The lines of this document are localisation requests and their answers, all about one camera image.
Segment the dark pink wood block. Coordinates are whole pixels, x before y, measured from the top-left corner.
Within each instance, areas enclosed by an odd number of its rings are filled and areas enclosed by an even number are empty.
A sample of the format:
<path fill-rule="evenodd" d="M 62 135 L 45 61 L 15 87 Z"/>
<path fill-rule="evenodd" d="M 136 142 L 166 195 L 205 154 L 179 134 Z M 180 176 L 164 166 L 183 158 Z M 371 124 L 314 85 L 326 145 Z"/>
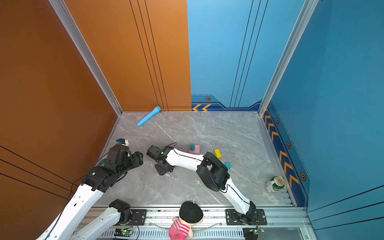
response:
<path fill-rule="evenodd" d="M 190 154 L 194 154 L 194 155 L 199 155 L 201 152 L 201 148 L 199 145 L 195 145 L 195 150 L 194 151 L 191 151 L 190 148 L 189 148 L 189 153 Z"/>

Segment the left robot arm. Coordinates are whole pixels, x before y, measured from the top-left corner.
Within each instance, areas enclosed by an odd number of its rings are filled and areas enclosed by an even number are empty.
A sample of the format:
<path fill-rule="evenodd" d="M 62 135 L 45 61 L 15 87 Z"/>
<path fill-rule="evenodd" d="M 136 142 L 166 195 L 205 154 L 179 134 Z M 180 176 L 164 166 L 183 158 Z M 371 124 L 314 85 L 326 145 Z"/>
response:
<path fill-rule="evenodd" d="M 118 140 L 104 159 L 83 177 L 67 205 L 39 236 L 39 239 L 95 240 L 111 226 L 128 224 L 132 221 L 130 204 L 122 200 L 114 200 L 99 217 L 80 231 L 75 231 L 89 210 L 109 188 L 122 180 L 128 171 L 143 164 L 143 156 L 141 152 L 131 152 L 127 144 Z"/>

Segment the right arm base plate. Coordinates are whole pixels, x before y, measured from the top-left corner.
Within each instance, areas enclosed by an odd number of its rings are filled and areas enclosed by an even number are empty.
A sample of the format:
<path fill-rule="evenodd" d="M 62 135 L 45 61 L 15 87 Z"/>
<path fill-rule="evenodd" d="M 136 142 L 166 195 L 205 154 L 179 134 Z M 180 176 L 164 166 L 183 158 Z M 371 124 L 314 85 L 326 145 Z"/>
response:
<path fill-rule="evenodd" d="M 245 215 L 236 212 L 235 209 L 227 209 L 225 212 L 228 226 L 266 226 L 268 224 L 267 217 L 263 209 L 255 209 L 250 214 Z"/>

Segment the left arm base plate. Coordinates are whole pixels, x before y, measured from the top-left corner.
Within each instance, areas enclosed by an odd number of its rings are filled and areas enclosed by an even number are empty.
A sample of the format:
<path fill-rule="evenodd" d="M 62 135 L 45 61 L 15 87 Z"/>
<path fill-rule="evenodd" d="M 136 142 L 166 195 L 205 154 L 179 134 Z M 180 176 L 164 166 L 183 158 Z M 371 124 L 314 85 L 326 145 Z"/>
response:
<path fill-rule="evenodd" d="M 144 226 L 147 216 L 147 210 L 129 210 L 121 213 L 120 226 Z"/>

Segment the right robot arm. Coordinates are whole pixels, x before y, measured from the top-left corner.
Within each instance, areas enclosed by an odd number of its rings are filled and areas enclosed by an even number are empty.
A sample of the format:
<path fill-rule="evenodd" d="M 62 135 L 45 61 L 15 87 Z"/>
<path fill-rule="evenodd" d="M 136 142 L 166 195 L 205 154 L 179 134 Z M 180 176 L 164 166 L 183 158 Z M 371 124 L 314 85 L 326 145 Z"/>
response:
<path fill-rule="evenodd" d="M 175 167 L 196 172 L 207 188 L 222 193 L 230 201 L 243 224 L 257 224 L 255 204 L 235 186 L 228 172 L 229 169 L 213 153 L 194 155 L 171 146 L 160 149 L 152 145 L 147 150 L 147 156 L 156 161 L 155 168 L 161 176 L 172 172 Z"/>

